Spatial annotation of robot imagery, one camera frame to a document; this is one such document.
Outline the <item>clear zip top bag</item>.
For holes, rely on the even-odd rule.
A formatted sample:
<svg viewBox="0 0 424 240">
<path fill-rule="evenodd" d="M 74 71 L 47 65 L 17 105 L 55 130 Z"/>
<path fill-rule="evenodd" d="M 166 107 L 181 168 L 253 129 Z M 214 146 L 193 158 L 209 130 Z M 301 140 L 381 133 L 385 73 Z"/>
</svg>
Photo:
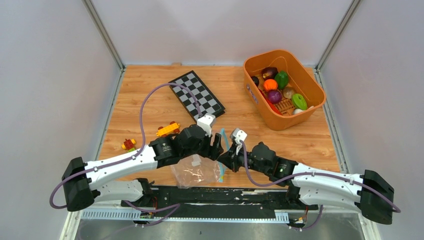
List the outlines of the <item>clear zip top bag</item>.
<svg viewBox="0 0 424 240">
<path fill-rule="evenodd" d="M 170 167 L 180 189 L 223 183 L 227 167 L 208 158 L 192 155 Z"/>
</svg>

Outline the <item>orange toy fruit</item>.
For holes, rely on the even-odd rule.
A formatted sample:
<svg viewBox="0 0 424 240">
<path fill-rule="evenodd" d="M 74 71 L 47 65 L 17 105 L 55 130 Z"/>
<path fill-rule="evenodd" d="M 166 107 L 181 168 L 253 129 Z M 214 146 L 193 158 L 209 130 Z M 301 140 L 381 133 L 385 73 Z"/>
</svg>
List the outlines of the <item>orange toy fruit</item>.
<svg viewBox="0 0 424 240">
<path fill-rule="evenodd" d="M 263 83 L 263 89 L 266 92 L 277 90 L 278 83 L 274 79 L 267 79 Z"/>
</svg>

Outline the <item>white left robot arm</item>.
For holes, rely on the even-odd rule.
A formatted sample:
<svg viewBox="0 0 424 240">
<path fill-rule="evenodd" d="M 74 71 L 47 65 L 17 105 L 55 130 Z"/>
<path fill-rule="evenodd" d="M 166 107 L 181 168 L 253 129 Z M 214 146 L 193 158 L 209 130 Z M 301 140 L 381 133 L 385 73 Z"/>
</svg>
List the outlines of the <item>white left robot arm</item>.
<svg viewBox="0 0 424 240">
<path fill-rule="evenodd" d="M 149 206 L 153 193 L 143 180 L 120 181 L 120 178 L 137 172 L 176 165 L 194 155 L 215 161 L 224 152 L 222 135 L 193 124 L 179 133 L 160 136 L 135 151 L 116 157 L 83 161 L 82 157 L 70 160 L 60 186 L 64 191 L 69 212 L 90 207 L 96 202 L 122 200 Z"/>
</svg>

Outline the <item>green toy pepper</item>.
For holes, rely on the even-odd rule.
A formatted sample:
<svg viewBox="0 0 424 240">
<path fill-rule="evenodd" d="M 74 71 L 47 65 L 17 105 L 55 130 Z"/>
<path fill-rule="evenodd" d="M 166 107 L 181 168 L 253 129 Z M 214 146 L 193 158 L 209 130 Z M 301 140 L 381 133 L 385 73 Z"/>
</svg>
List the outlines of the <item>green toy pepper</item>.
<svg viewBox="0 0 424 240">
<path fill-rule="evenodd" d="M 274 80 L 277 83 L 277 88 L 279 90 L 282 90 L 288 85 L 290 78 L 287 72 L 281 70 L 275 75 Z"/>
</svg>

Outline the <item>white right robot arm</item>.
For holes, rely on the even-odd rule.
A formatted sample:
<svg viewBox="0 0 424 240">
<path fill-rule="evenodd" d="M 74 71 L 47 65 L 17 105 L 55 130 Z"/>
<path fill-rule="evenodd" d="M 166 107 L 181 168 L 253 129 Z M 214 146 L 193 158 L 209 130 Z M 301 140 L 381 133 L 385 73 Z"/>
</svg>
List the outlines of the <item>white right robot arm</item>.
<svg viewBox="0 0 424 240">
<path fill-rule="evenodd" d="M 292 209 L 301 205 L 345 208 L 384 225 L 392 224 L 393 214 L 401 211 L 394 204 L 394 188 L 373 170 L 358 174 L 310 167 L 277 156 L 263 142 L 251 151 L 245 150 L 244 143 L 233 143 L 217 160 L 233 172 L 243 167 L 249 178 L 250 171 L 256 171 L 268 177 L 269 185 L 287 187 L 285 201 Z"/>
</svg>

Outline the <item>orange plastic basket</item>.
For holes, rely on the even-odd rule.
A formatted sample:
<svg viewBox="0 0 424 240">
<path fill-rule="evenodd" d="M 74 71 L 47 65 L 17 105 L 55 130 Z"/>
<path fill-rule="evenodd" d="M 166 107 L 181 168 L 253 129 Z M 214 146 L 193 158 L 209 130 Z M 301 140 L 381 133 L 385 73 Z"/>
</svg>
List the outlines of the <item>orange plastic basket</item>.
<svg viewBox="0 0 424 240">
<path fill-rule="evenodd" d="M 287 72 L 289 76 L 288 86 L 293 87 L 297 93 L 305 98 L 309 109 L 292 115 L 295 108 L 292 101 L 287 99 L 275 106 L 282 115 L 273 112 L 259 91 L 262 90 L 265 93 L 262 87 L 264 80 L 261 77 L 261 71 L 266 67 L 276 67 L 280 71 Z M 245 60 L 242 69 L 244 90 L 271 130 L 281 131 L 308 120 L 326 102 L 326 93 L 323 88 L 301 62 L 285 49 L 275 49 L 251 56 Z M 259 78 L 258 87 L 253 83 L 251 76 Z"/>
</svg>

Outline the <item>dark purple toy apple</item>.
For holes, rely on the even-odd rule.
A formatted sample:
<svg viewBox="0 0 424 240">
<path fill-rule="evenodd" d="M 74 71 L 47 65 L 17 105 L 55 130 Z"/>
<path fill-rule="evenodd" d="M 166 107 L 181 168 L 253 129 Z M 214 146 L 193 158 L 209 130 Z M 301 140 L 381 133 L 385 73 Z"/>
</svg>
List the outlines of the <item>dark purple toy apple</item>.
<svg viewBox="0 0 424 240">
<path fill-rule="evenodd" d="M 278 73 L 279 73 L 279 71 L 278 71 L 277 67 L 269 66 L 269 67 L 265 67 L 264 69 L 262 69 L 261 77 L 264 81 L 266 81 L 268 79 L 274 79 Z"/>
</svg>

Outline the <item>small dark toy plum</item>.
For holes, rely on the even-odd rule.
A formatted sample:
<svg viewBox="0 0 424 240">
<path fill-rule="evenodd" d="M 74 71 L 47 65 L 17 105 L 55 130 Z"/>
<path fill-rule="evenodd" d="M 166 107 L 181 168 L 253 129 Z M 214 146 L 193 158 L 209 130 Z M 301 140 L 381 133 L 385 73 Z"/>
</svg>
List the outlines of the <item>small dark toy plum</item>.
<svg viewBox="0 0 424 240">
<path fill-rule="evenodd" d="M 251 76 L 250 78 L 253 81 L 253 83 L 255 84 L 255 86 L 258 87 L 259 83 L 260 83 L 259 78 L 257 76 Z"/>
</svg>

